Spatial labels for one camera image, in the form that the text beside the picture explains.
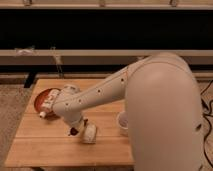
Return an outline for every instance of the wood grain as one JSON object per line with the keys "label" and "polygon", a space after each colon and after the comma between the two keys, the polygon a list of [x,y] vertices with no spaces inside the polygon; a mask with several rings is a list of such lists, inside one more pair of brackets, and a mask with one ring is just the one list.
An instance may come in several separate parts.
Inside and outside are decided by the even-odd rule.
{"label": "wood grain", "polygon": [[24,112],[5,166],[96,166],[131,165],[128,137],[120,134],[116,116],[124,108],[123,101],[86,110],[85,117],[98,126],[97,143],[83,145],[79,136],[69,137],[69,127],[60,118],[43,120],[33,103],[43,90],[72,83],[85,90],[101,79],[41,79],[33,90]]}

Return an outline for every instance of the white cup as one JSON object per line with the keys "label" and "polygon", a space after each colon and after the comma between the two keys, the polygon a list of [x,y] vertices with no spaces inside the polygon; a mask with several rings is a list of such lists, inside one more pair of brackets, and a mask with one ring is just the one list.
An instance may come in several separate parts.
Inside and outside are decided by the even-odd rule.
{"label": "white cup", "polygon": [[120,134],[128,136],[128,121],[127,114],[125,111],[122,111],[117,115],[116,122],[120,129]]}

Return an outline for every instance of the table leg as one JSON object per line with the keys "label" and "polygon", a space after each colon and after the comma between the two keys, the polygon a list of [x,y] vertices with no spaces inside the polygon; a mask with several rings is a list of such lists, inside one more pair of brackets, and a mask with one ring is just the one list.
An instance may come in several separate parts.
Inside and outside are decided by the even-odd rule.
{"label": "table leg", "polygon": [[31,169],[33,171],[45,171],[44,169],[42,169],[41,167],[31,167]]}

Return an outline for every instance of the cord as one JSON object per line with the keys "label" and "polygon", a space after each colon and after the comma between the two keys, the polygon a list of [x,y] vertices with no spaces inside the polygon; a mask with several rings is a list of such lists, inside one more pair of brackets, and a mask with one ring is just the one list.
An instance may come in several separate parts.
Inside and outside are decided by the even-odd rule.
{"label": "cord", "polygon": [[210,100],[209,101],[209,111],[208,111],[208,113],[203,113],[204,115],[211,115],[212,114],[212,104],[213,104],[213,99],[212,100]]}
{"label": "cord", "polygon": [[[213,83],[213,80],[211,80],[210,83],[207,85],[207,87],[202,90],[201,95],[203,95],[209,89],[209,87],[211,86],[212,83]],[[213,115],[211,115],[212,114],[212,104],[213,104],[213,99],[209,101],[208,113],[203,113],[203,117],[208,122],[208,125],[209,125],[209,130],[206,133],[206,135],[204,135],[204,156],[205,156],[207,162],[209,163],[209,165],[213,168],[213,163],[209,159],[207,152],[206,152],[206,148],[205,148],[206,141],[212,132],[212,124],[211,124],[210,120],[208,119],[208,117],[213,117]]]}
{"label": "cord", "polygon": [[204,155],[205,155],[205,158],[206,158],[207,162],[209,163],[209,165],[213,168],[213,163],[212,163],[211,160],[209,159],[209,157],[208,157],[208,155],[207,155],[207,153],[206,153],[206,148],[205,148],[206,141],[207,141],[209,135],[210,135],[211,132],[212,132],[212,124],[211,124],[211,122],[209,121],[209,119],[207,118],[206,115],[203,115],[203,117],[206,119],[206,121],[207,121],[208,124],[209,124],[209,130],[208,130],[208,132],[206,133],[206,135],[204,136]]}
{"label": "cord", "polygon": [[201,95],[203,95],[209,89],[212,83],[213,83],[213,80],[211,80],[210,83],[207,85],[207,87],[202,90]]}

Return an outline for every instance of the red bowl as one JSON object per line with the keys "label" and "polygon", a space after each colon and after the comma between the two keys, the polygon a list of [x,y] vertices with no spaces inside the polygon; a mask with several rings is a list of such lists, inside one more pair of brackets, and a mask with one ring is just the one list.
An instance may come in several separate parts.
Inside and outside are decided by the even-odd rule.
{"label": "red bowl", "polygon": [[[57,89],[60,90],[59,88],[50,88],[50,89],[46,89],[44,91],[42,91],[41,93],[39,93],[39,95],[35,98],[34,101],[34,108],[36,110],[36,112],[39,114],[41,112],[41,105],[44,102],[44,100],[47,98],[48,94],[50,93],[50,91],[52,89]],[[52,116],[55,115],[54,112],[48,113],[47,116]]]}

